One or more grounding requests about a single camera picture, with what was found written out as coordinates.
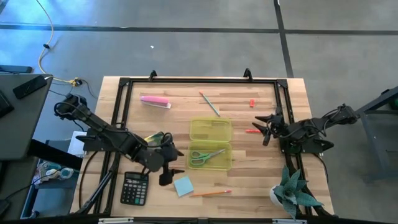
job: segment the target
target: succulent plant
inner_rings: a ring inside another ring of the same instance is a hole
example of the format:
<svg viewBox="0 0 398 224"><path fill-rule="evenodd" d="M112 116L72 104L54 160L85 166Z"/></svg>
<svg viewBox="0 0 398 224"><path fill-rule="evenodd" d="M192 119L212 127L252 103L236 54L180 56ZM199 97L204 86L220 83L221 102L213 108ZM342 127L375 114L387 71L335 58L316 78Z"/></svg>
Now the succulent plant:
<svg viewBox="0 0 398 224"><path fill-rule="evenodd" d="M289 169L287 166L282 171L282 181L274 188L274 193L279 202L282 203L284 210L288 212L293 219L297 214L297 205L308 207L323 205L311 195L301 192L308 181L299 180L300 170L296 171L289 177Z"/></svg>

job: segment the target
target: black calculator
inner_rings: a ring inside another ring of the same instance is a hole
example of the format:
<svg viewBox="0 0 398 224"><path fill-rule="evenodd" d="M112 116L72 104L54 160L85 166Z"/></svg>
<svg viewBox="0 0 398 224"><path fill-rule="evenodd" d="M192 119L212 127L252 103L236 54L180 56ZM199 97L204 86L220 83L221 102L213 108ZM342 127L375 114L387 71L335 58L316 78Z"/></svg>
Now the black calculator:
<svg viewBox="0 0 398 224"><path fill-rule="evenodd" d="M125 172L120 202L128 205L145 205L148 186L148 175L139 172Z"/></svg>

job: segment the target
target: green leaf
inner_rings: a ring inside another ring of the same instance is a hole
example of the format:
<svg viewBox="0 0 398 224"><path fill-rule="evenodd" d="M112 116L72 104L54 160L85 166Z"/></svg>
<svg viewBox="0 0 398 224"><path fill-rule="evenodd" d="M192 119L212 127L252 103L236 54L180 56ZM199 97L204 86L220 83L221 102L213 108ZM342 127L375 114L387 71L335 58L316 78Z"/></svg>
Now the green leaf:
<svg viewBox="0 0 398 224"><path fill-rule="evenodd" d="M288 200L283 200L283 201L282 201L282 205L284 206L284 210L285 210L287 213L289 213L289 215L290 215L294 220L296 220L296 213L297 213L296 206L295 206L292 202L290 202L290 201L288 201Z"/></svg>
<svg viewBox="0 0 398 224"><path fill-rule="evenodd" d="M297 204L296 201L296 196L293 193L290 193L289 195L285 195L286 200L290 200L294 205Z"/></svg>
<svg viewBox="0 0 398 224"><path fill-rule="evenodd" d="M299 180L297 181L296 191L303 189L303 187L308 183L307 180Z"/></svg>
<svg viewBox="0 0 398 224"><path fill-rule="evenodd" d="M313 198L311 195L303 192L296 192L295 196L297 204L299 205L304 205L308 207L323 205L322 203L318 202L315 198Z"/></svg>
<svg viewBox="0 0 398 224"><path fill-rule="evenodd" d="M282 170L282 180L280 181L279 185L285 185L286 182L289 180L289 169L285 165L284 169Z"/></svg>
<svg viewBox="0 0 398 224"><path fill-rule="evenodd" d="M284 191L285 191L284 186L276 186L274 188L275 195L280 196L282 199L285 199Z"/></svg>
<svg viewBox="0 0 398 224"><path fill-rule="evenodd" d="M287 183L284 185L285 190L289 192L295 192L296 187L297 187L297 181L299 180L300 177L300 169L296 171L290 179L287 181Z"/></svg>

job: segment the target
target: orange pencil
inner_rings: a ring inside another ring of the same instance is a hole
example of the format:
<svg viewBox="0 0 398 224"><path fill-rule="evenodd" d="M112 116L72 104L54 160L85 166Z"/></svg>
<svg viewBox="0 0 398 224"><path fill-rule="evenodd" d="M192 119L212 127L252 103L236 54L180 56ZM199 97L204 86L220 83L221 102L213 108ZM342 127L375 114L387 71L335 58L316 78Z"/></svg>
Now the orange pencil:
<svg viewBox="0 0 398 224"><path fill-rule="evenodd" d="M206 195L214 195L214 194L223 194L223 193L230 193L232 190L222 190L219 192L210 192L210 193L201 193L201 194L193 194L191 197L197 197L197 196L206 196Z"/></svg>

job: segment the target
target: transparent container lid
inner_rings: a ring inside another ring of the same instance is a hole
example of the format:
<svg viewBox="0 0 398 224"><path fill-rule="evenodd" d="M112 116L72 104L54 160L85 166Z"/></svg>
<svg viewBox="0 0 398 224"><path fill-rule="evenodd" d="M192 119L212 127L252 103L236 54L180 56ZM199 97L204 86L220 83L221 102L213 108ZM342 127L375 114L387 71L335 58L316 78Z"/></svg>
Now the transparent container lid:
<svg viewBox="0 0 398 224"><path fill-rule="evenodd" d="M191 121L190 139L193 141L229 142L232 124L226 118L194 118Z"/></svg>

